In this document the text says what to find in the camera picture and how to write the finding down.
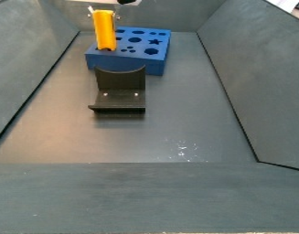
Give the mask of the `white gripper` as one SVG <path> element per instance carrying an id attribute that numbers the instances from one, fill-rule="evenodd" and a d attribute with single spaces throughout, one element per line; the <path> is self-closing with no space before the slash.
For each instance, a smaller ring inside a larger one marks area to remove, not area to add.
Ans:
<path id="1" fill-rule="evenodd" d="M 65 0 L 65 1 L 115 5 L 114 16 L 118 21 L 122 19 L 120 17 L 122 5 L 139 5 L 142 3 L 142 0 Z M 88 11 L 89 11 L 88 17 L 91 17 L 93 13 L 91 5 L 88 6 Z"/>

